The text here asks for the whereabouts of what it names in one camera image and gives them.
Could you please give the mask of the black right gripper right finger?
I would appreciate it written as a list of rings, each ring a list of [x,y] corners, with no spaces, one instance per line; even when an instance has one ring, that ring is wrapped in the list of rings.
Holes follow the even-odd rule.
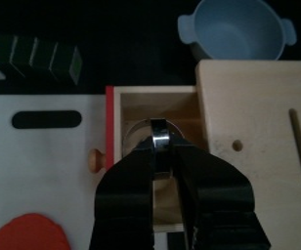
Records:
[[[171,140],[187,250],[270,250],[251,183],[225,160]]]

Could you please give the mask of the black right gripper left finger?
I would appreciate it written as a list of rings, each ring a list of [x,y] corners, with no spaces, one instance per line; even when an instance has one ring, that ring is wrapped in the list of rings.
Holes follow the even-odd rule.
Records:
[[[90,250],[154,250],[151,138],[112,165],[96,186]]]

